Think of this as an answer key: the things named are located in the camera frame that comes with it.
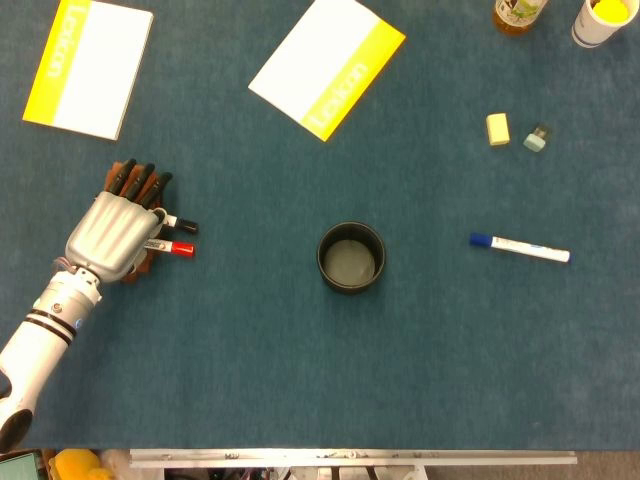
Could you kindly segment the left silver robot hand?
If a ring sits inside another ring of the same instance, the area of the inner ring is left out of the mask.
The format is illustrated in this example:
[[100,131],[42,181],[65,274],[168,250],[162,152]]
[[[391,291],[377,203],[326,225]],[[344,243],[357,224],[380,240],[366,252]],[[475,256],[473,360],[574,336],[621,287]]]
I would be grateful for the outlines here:
[[145,244],[163,228],[162,195],[172,178],[152,163],[113,163],[104,188],[67,240],[66,259],[103,283],[135,275],[147,263]]

